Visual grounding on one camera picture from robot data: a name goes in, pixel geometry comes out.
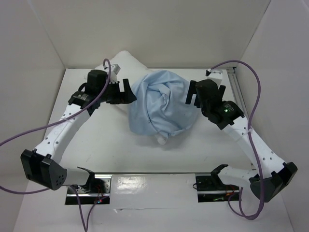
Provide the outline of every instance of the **white plastic part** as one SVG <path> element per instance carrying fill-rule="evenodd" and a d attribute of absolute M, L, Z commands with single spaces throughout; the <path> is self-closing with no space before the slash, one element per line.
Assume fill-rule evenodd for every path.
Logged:
<path fill-rule="evenodd" d="M 257 170 L 243 170 L 227 166 L 220 171 L 218 177 L 225 185 L 235 185 L 243 188 L 250 188 L 249 179 L 256 176 L 257 174 Z"/>
<path fill-rule="evenodd" d="M 237 142 L 237 144 L 251 160 L 251 163 L 257 168 L 257 161 L 249 141 L 247 127 L 247 118 L 239 117 L 234 120 L 234 125 L 227 125 L 223 131 Z M 250 131 L 254 146 L 261 162 L 263 177 L 268 178 L 272 176 L 271 173 L 273 171 L 277 173 L 281 171 L 281 169 L 284 168 L 284 160 L 278 157 L 253 129 Z"/>
<path fill-rule="evenodd" d="M 60 120 L 66 119 L 80 110 L 81 108 L 78 105 L 68 105 Z M 72 138 L 89 118 L 90 115 L 88 111 L 85 110 L 75 118 L 55 126 L 45 139 L 35 147 L 35 149 L 37 149 L 36 152 L 43 156 L 50 154 L 51 159 L 59 163 Z"/>
<path fill-rule="evenodd" d="M 113 64 L 111 68 L 112 68 L 112 71 L 111 71 L 110 82 L 117 82 L 117 73 L 119 72 L 120 67 L 117 64 Z"/>
<path fill-rule="evenodd" d="M 85 185 L 89 178 L 89 172 L 76 168 L 70 169 L 67 168 L 67 178 L 64 181 L 63 185 Z"/>
<path fill-rule="evenodd" d="M 211 71 L 211 74 L 206 79 L 213 80 L 219 87 L 223 80 L 223 71 L 219 69 L 214 69 Z"/>

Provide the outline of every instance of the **light blue cloth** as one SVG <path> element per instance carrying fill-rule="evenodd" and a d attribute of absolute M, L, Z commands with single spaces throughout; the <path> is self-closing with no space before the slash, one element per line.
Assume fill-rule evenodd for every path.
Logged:
<path fill-rule="evenodd" d="M 131 131 L 169 138 L 189 129 L 199 113 L 185 104 L 189 84 L 169 71 L 156 71 L 135 82 L 132 91 L 137 100 L 129 106 Z"/>

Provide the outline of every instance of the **black joint housing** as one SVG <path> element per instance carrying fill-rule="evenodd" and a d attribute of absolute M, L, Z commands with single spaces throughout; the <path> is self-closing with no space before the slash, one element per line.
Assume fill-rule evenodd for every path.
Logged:
<path fill-rule="evenodd" d="M 297 167 L 293 162 L 283 163 L 284 168 L 278 173 L 272 172 L 272 177 L 264 179 L 264 202 L 269 202 L 282 189 L 284 189 L 293 179 L 297 172 Z M 261 179 L 259 175 L 249 179 L 250 188 L 253 194 L 260 199 L 261 197 Z"/>
<path fill-rule="evenodd" d="M 26 178 L 49 189 L 57 190 L 67 178 L 67 170 L 50 159 L 49 155 L 45 157 L 35 150 L 24 150 L 20 158 Z"/>
<path fill-rule="evenodd" d="M 196 94 L 194 105 L 201 108 L 203 116 L 216 124 L 219 129 L 233 125 L 238 117 L 244 117 L 242 110 L 232 101 L 223 101 L 225 86 L 220 86 L 210 79 L 199 82 L 191 81 L 186 98 L 186 104 L 191 104 L 193 94 Z"/>
<path fill-rule="evenodd" d="M 88 106 L 103 90 L 108 74 L 103 70 L 91 70 L 87 76 L 87 82 L 83 83 L 78 91 L 75 92 L 70 100 L 69 104 L 76 104 L 84 109 Z M 129 104 L 136 100 L 136 96 L 133 94 L 129 80 L 123 79 L 124 92 L 120 91 L 119 81 L 110 82 L 100 98 L 89 107 L 88 113 L 90 115 L 100 107 L 102 102 L 109 104 Z"/>

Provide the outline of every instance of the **white table surface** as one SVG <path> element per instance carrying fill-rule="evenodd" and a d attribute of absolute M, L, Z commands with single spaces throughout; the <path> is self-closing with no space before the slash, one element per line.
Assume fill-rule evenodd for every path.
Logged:
<path fill-rule="evenodd" d="M 68 99 L 90 69 L 67 69 L 50 122 L 59 120 Z M 205 79 L 205 70 L 171 70 L 187 80 Z M 224 98 L 234 100 L 226 71 Z M 151 136 L 129 129 L 127 115 L 115 105 L 102 104 L 84 123 L 66 149 L 61 165 L 94 172 L 210 172 L 222 163 L 250 168 L 239 146 L 202 114 L 192 128 L 161 146 Z"/>
<path fill-rule="evenodd" d="M 171 71 L 188 80 L 205 77 L 204 70 Z M 67 100 L 88 72 L 66 70 L 50 122 L 60 118 Z M 233 100 L 226 73 L 222 84 L 227 86 L 225 99 Z M 200 116 L 190 131 L 161 146 L 154 138 L 131 133 L 127 116 L 108 104 L 103 104 L 80 128 L 61 161 L 63 167 L 82 166 L 95 172 L 209 172 L 222 163 L 250 167 L 239 147 L 204 117 Z M 95 207 L 90 232 L 293 231 L 280 194 L 266 204 L 258 220 L 247 221 L 234 215 L 225 202 L 197 203 L 193 174 L 145 176 L 142 181 L 148 187 L 139 195 L 119 194 L 121 178 L 113 177 L 111 204 Z M 35 189 L 40 186 L 30 182 L 27 191 Z M 64 205 L 65 194 L 66 188 L 62 187 L 25 196 L 14 231 L 83 231 L 78 207 Z M 245 192 L 243 202 L 248 213 L 257 208 L 258 201 L 250 193 Z M 83 206 L 84 214 L 89 208 Z"/>

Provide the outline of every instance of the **white wall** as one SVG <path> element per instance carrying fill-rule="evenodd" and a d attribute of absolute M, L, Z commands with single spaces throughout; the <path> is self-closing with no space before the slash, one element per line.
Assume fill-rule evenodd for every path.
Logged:
<path fill-rule="evenodd" d="M 262 84 L 254 127 L 299 168 L 282 195 L 295 232 L 308 231 L 309 0 L 272 0 L 242 60 L 253 66 Z M 256 81 L 242 66 L 237 76 L 251 111 Z"/>
<path fill-rule="evenodd" d="M 128 50 L 147 67 L 240 59 L 270 0 L 31 0 L 67 67 Z"/>
<path fill-rule="evenodd" d="M 0 1 L 0 141 L 47 123 L 64 66 L 27 0 Z M 0 185 L 24 191 L 20 155 L 43 131 L 0 148 Z M 0 231 L 9 232 L 23 196 L 0 191 Z"/>

